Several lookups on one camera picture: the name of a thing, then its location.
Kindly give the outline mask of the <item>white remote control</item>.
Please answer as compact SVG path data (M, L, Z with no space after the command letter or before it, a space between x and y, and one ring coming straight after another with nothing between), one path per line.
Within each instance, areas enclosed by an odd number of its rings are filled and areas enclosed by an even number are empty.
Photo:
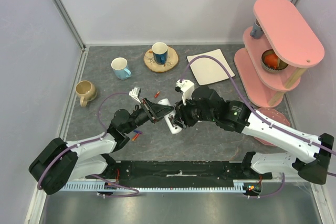
M159 104L171 106L167 98L160 100ZM169 130L172 134L178 134L183 129L182 127L178 126L176 123L173 123L173 119L175 118L175 115L176 115L176 112L175 112L175 109L173 109L170 113L164 116L166 124L168 125Z

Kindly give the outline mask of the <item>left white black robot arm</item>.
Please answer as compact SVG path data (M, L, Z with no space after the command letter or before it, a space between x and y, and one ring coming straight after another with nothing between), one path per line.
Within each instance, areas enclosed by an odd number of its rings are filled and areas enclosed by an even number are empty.
M124 148L130 140L127 134L148 121L156 123L171 112L174 112L173 106L144 98L132 113L117 110L109 127L97 136L74 142L65 142L59 137L53 139L28 171L37 181L37 188L48 195L82 176L99 174L111 178L115 165L109 155Z

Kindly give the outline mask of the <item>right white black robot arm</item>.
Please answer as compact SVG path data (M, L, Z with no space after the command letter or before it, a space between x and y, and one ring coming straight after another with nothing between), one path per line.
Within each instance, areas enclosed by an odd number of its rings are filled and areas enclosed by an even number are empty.
M175 104L175 120L182 127L197 122L214 122L225 131L249 135L277 146L284 153L263 154L248 152L240 166L248 179L264 173L297 172L302 179L324 185L332 155L334 137L300 132L254 110L240 101L225 101L207 86L194 87L188 80L178 81L176 91L182 100Z

